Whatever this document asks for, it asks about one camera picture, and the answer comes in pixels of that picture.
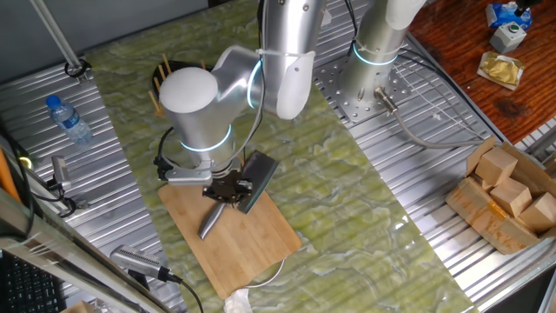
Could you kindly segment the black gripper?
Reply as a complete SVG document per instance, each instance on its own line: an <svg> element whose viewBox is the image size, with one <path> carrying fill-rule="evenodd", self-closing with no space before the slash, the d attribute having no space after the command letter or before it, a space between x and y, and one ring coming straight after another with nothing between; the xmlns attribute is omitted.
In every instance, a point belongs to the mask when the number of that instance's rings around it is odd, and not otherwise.
<svg viewBox="0 0 556 313"><path fill-rule="evenodd" d="M241 171L232 170L228 175L214 178L209 186L203 188L202 195L218 203L238 203L251 196L253 183L244 179Z"/></svg>

